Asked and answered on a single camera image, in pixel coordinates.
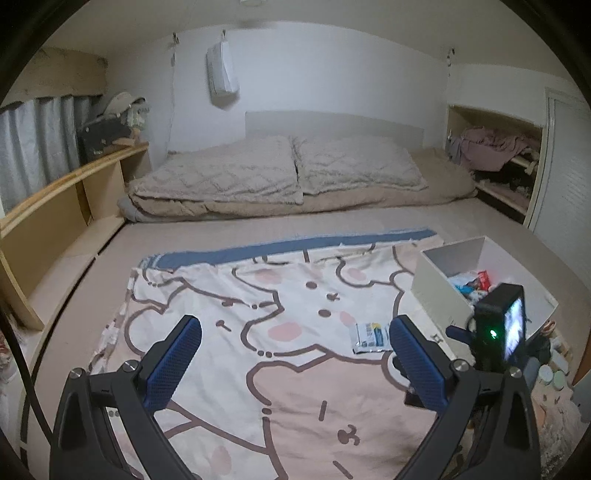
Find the silver bolt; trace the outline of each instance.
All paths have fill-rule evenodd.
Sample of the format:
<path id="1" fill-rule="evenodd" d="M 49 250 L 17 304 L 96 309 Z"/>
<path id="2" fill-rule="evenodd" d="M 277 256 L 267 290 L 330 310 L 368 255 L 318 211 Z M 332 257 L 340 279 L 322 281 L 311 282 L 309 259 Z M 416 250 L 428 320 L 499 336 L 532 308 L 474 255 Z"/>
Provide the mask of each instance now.
<path id="1" fill-rule="evenodd" d="M 521 378 L 523 373 L 517 367 L 509 367 L 509 375 L 513 378 Z"/>
<path id="2" fill-rule="evenodd" d="M 127 373 L 135 372 L 139 367 L 137 360 L 126 360 L 123 362 L 123 371 Z"/>
<path id="3" fill-rule="evenodd" d="M 70 370 L 70 374 L 68 375 L 68 377 L 74 378 L 74 379 L 80 378 L 83 373 L 84 373 L 84 370 L 82 370 L 81 368 L 73 368 L 72 370 Z"/>
<path id="4" fill-rule="evenodd" d="M 461 358 L 454 360 L 452 365 L 453 365 L 453 369 L 456 372 L 467 372 L 468 369 L 470 368 L 470 365 L 468 364 L 468 362 L 466 362 L 465 360 L 462 360 Z"/>

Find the smoke detector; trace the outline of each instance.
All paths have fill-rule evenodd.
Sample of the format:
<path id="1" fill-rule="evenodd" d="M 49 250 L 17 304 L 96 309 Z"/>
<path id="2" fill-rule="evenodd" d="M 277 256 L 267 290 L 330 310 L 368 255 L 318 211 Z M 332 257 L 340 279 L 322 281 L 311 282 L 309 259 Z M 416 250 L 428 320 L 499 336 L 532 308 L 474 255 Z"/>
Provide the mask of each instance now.
<path id="1" fill-rule="evenodd" d="M 240 4 L 245 7 L 260 7 L 266 2 L 267 0 L 240 0 Z"/>

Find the door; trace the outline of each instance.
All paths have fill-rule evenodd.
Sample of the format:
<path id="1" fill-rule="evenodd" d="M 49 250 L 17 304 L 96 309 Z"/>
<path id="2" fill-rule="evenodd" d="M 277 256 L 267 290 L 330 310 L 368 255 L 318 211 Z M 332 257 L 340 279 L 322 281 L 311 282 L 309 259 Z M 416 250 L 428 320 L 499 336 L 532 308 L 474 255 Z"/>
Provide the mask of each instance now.
<path id="1" fill-rule="evenodd" d="M 546 160 L 530 229 L 591 290 L 591 112 L 550 90 Z"/>

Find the red snack package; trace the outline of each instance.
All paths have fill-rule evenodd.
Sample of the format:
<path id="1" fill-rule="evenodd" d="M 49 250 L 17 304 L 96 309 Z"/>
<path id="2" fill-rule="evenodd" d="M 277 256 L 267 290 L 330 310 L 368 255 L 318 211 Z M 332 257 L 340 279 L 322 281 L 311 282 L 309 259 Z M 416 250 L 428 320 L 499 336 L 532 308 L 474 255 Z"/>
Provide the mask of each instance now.
<path id="1" fill-rule="evenodd" d="M 478 279 L 480 279 L 480 287 L 484 291 L 488 291 L 488 289 L 491 287 L 491 280 L 488 278 L 488 273 L 486 270 L 478 272 Z"/>

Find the curtain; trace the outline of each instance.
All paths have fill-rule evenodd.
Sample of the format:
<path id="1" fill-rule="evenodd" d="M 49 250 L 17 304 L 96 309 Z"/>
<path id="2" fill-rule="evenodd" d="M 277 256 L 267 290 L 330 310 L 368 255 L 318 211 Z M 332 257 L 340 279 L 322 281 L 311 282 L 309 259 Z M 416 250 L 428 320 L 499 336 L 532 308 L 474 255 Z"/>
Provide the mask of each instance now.
<path id="1" fill-rule="evenodd" d="M 91 97 L 34 99 L 0 113 L 0 199 L 8 213 L 52 181 L 80 167 L 76 131 Z"/>

